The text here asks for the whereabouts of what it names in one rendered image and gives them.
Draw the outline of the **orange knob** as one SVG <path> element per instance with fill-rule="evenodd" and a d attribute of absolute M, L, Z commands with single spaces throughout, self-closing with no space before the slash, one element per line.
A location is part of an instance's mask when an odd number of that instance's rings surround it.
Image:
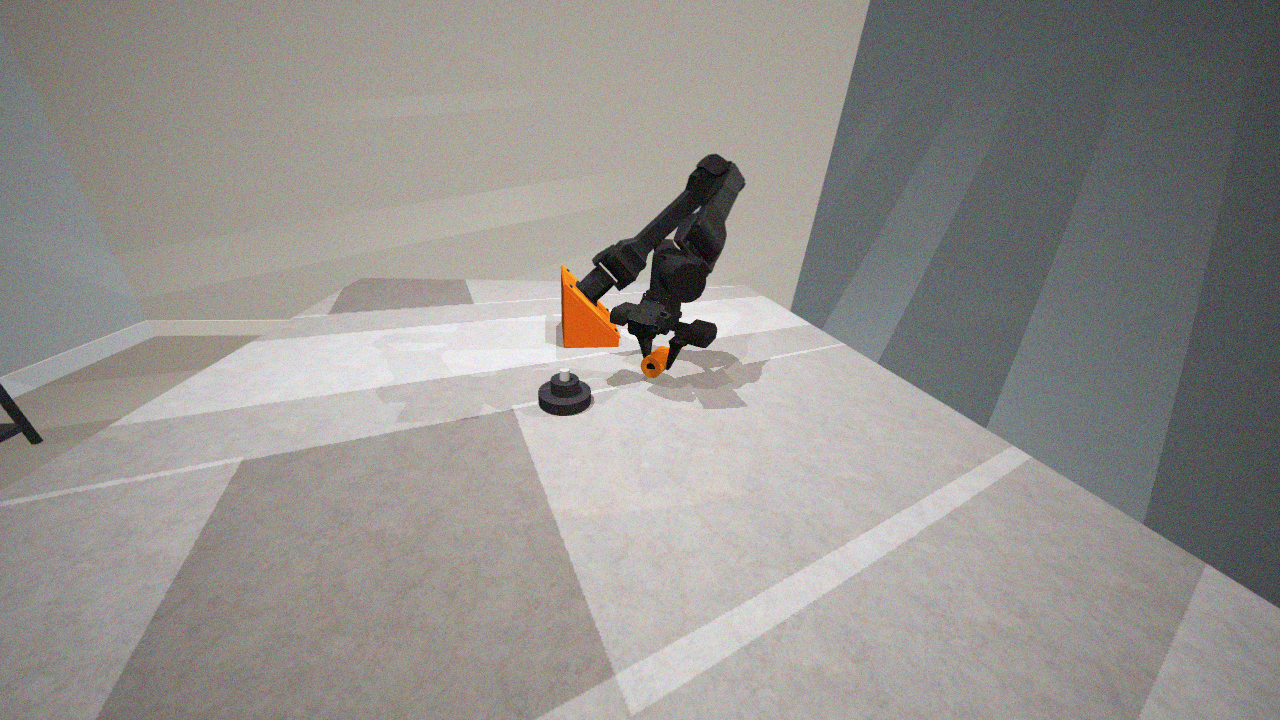
<path fill-rule="evenodd" d="M 643 373 L 650 378 L 660 375 L 660 373 L 666 370 L 668 354 L 669 348 L 666 346 L 660 346 L 659 348 L 649 354 L 646 357 L 643 359 L 641 363 Z"/>

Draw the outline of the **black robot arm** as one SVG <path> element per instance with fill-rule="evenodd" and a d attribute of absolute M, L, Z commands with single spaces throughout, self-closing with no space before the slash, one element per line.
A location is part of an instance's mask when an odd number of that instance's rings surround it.
<path fill-rule="evenodd" d="M 620 291 L 636 281 L 654 249 L 650 283 L 666 288 L 681 304 L 695 301 L 705 290 L 707 275 L 713 272 L 724 249 L 724 222 L 745 186 L 744 181 L 733 161 L 718 154 L 707 155 L 689 176 L 684 193 L 634 238 L 620 240 L 598 252 L 593 258 L 593 272 L 576 281 L 575 286 L 596 306 L 596 301 L 613 286 Z M 694 213 L 698 208 L 700 210 Z M 666 240 L 676 227 L 675 242 Z M 662 297 L 657 302 L 652 300 L 652 293 L 643 293 L 640 304 L 628 313 L 627 322 L 628 334 L 644 340 L 668 334 L 673 325 L 669 299 Z"/>

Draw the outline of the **dark grey round pedestal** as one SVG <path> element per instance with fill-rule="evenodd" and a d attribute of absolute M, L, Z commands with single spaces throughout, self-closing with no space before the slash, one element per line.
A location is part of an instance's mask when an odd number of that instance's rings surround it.
<path fill-rule="evenodd" d="M 591 402 L 590 387 L 570 373 L 570 368 L 559 369 L 538 389 L 539 407 L 556 416 L 571 416 L 586 410 Z"/>

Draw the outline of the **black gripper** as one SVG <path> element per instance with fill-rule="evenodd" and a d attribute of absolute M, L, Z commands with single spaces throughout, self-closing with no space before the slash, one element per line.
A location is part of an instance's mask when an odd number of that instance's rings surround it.
<path fill-rule="evenodd" d="M 716 323 L 695 320 L 691 324 L 678 322 L 682 316 L 681 302 L 675 300 L 666 288 L 654 286 L 650 283 L 650 290 L 646 293 L 652 293 L 652 300 L 660 302 L 660 299 L 669 299 L 669 307 L 673 316 L 673 325 L 671 331 L 675 331 L 675 337 L 669 340 L 669 354 L 666 363 L 666 370 L 669 370 L 675 359 L 677 357 L 680 350 L 686 345 L 692 345 L 700 348 L 707 348 L 714 340 L 717 334 Z M 637 304 L 620 304 L 611 310 L 611 323 L 617 325 L 626 325 L 627 315 L 634 310 Z M 640 345 L 643 359 L 652 354 L 653 340 L 644 340 L 643 337 L 635 334 Z"/>

